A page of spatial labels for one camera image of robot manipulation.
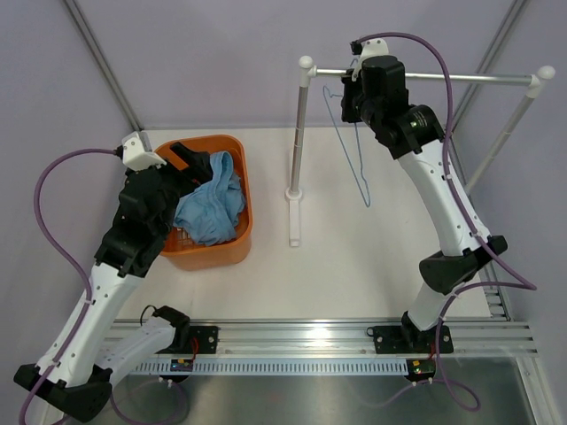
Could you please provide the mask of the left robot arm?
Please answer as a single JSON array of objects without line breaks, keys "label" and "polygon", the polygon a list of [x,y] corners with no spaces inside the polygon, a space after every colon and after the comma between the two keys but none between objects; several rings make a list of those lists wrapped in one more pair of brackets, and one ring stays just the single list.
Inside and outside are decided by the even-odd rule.
[{"label": "left robot arm", "polygon": [[39,397],[80,422],[94,419],[113,388],[154,353],[198,349],[190,318],[162,306],[134,334],[112,349],[101,345],[118,312],[144,281],[163,251],[174,226],[179,200],[213,178],[210,155],[175,143],[173,153],[185,163],[178,169],[149,148],[140,160],[127,157],[127,147],[113,151],[127,168],[119,206],[89,273],[79,273],[84,291],[50,349],[36,362],[22,365],[13,380],[28,391],[24,404]]}]

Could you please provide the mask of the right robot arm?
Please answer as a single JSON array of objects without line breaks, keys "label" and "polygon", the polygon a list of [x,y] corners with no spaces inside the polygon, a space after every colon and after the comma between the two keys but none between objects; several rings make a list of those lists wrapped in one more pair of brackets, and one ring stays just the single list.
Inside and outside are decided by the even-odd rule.
[{"label": "right robot arm", "polygon": [[429,106],[408,101],[405,67],[396,57],[364,58],[341,81],[341,119],[363,122],[374,132],[416,186],[437,232],[439,251],[420,262],[423,285],[392,330],[399,346],[426,352],[450,295],[491,261],[487,248],[501,254],[508,245],[490,233],[469,200],[455,202],[464,191],[443,157],[442,127]]}]

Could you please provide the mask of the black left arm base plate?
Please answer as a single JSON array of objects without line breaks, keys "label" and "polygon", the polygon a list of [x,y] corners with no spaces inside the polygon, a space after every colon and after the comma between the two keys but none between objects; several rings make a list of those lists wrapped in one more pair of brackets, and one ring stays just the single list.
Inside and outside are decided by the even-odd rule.
[{"label": "black left arm base plate", "polygon": [[215,354],[218,345],[217,326],[195,326],[177,329],[167,350],[174,354]]}]

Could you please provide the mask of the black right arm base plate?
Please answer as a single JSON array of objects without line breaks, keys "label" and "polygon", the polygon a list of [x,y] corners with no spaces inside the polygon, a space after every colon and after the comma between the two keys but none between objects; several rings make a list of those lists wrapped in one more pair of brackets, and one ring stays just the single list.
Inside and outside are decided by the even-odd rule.
[{"label": "black right arm base plate", "polygon": [[436,328],[420,331],[412,324],[382,325],[366,329],[375,346],[376,354],[431,354],[454,352],[449,327],[442,325],[439,337]]}]

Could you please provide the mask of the light blue shorts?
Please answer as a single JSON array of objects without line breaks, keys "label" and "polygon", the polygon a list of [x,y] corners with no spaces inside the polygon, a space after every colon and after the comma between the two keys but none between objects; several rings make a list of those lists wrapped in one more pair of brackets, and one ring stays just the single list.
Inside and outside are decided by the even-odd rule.
[{"label": "light blue shorts", "polygon": [[210,156],[211,181],[182,197],[175,211],[174,226],[182,228],[195,244],[212,246],[237,237],[239,214],[246,207],[240,178],[228,151]]}]

